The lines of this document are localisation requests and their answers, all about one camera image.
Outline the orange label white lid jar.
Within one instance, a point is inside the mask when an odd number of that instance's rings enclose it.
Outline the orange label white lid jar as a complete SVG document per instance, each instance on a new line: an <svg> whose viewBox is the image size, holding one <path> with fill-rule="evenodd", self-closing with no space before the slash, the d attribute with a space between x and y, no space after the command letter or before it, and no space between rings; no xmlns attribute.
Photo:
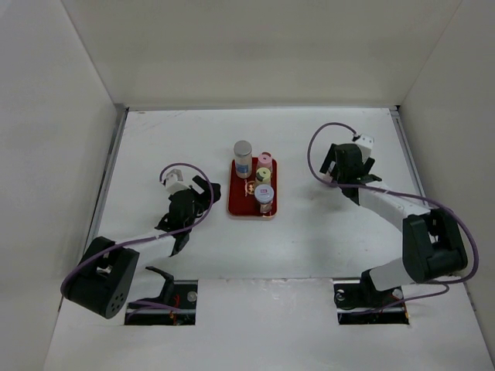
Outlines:
<svg viewBox="0 0 495 371"><path fill-rule="evenodd" d="M261 184L255 188L254 198L258 205L259 212L261 214L268 214L271 212L275 191L270 185Z"/></svg>

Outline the yellow lid spice jar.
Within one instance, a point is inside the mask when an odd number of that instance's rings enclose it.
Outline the yellow lid spice jar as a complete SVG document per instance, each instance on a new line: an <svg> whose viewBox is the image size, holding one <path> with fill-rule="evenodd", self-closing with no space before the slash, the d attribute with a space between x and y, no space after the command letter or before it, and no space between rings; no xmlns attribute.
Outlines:
<svg viewBox="0 0 495 371"><path fill-rule="evenodd" d="M257 188L260 185L271 184L271 170L266 167L260 167L256 170L254 176L254 187Z"/></svg>

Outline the pink lid spice jar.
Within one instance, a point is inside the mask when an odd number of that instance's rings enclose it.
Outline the pink lid spice jar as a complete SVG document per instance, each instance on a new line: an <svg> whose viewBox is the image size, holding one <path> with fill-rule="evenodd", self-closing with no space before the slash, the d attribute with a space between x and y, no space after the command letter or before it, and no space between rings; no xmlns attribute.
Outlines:
<svg viewBox="0 0 495 371"><path fill-rule="evenodd" d="M258 156L258 163L257 163L257 166L259 168L268 168L268 169L272 169L272 156L270 153L268 152L262 152L259 156Z"/></svg>

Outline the tall bead jar blue label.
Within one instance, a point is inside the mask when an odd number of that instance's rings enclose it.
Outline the tall bead jar blue label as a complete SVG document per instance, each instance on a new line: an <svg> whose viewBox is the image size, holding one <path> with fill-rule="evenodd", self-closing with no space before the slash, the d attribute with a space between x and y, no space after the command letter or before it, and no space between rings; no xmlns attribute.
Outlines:
<svg viewBox="0 0 495 371"><path fill-rule="evenodd" d="M241 179L247 179L251 175L252 147L250 142L240 140L234 144L234 168Z"/></svg>

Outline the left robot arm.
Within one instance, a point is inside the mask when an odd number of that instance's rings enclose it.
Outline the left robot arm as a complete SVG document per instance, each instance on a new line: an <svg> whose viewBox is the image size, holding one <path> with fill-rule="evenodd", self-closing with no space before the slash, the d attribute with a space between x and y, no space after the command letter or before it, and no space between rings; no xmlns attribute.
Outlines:
<svg viewBox="0 0 495 371"><path fill-rule="evenodd" d="M169 196L169 210L155 229L159 237L171 243L171 257L189 242L194 225L221 197L221 186L196 175L193 182L202 191L189 186ZM106 237L93 239L80 263L61 285L62 296L94 314L109 319L121 310L138 265L140 253L132 245L148 243L140 237L128 244L118 244Z"/></svg>

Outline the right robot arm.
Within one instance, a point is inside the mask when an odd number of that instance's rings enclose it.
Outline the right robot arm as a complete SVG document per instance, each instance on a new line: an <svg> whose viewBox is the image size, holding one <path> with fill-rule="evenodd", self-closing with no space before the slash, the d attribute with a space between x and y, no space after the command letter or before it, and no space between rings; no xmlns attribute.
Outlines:
<svg viewBox="0 0 495 371"><path fill-rule="evenodd" d="M342 194L396 227L402 235L401 257L364 271L351 300L354 307L388 305L393 291L406 284L424 284L467 267L468 258L458 223L445 209L419 205L394 196L382 179L370 174L373 158L364 158L356 143L329 148L319 170Z"/></svg>

